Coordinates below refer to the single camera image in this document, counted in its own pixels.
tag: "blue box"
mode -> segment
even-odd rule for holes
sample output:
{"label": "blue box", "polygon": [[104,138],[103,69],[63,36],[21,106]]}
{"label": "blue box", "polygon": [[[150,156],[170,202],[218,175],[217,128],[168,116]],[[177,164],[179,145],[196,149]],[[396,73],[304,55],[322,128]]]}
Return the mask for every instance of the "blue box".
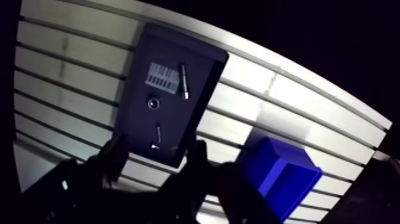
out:
{"label": "blue box", "polygon": [[270,138],[253,151],[242,151],[236,162],[282,221],[323,174],[303,149]]}

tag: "slatwall panel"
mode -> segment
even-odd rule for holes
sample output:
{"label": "slatwall panel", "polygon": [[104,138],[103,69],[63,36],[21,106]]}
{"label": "slatwall panel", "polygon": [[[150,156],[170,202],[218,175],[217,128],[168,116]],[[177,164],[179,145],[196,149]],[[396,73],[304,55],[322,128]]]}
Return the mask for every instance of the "slatwall panel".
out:
{"label": "slatwall panel", "polygon": [[[303,80],[299,80],[294,63],[280,55],[265,48],[261,54],[256,51],[260,46],[236,35],[141,2],[25,0],[21,15],[14,75],[18,139],[56,151],[61,158],[83,161],[109,140],[124,77],[141,28],[149,21],[229,51],[227,66],[197,131],[198,139],[207,142],[209,160],[234,161],[256,128],[304,148],[323,169],[323,177],[285,223],[320,221],[368,163],[373,147],[385,136],[382,128],[391,125],[316,74],[303,69],[298,74]],[[178,18],[198,26],[188,27]],[[315,85],[332,90],[332,95]],[[131,153],[120,184],[156,190],[180,168]],[[218,202],[207,197],[203,208],[221,211],[212,201]],[[206,213],[198,219],[226,221]]]}

